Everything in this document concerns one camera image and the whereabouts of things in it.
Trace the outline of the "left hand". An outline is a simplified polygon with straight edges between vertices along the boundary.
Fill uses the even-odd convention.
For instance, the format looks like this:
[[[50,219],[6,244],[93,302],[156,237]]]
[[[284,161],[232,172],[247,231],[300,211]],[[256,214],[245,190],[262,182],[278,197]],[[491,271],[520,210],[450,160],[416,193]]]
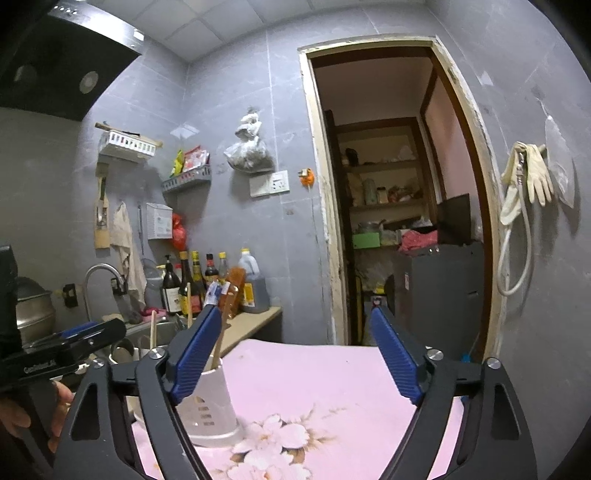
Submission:
[[[61,382],[54,381],[53,385],[57,394],[57,404],[53,412],[51,422],[51,437],[48,441],[48,448],[52,453],[55,453],[58,447],[66,416],[74,400],[74,394]],[[0,409],[1,423],[11,435],[19,437],[20,429],[28,429],[30,427],[30,416],[25,411],[25,409],[15,401],[8,398],[2,398]]]

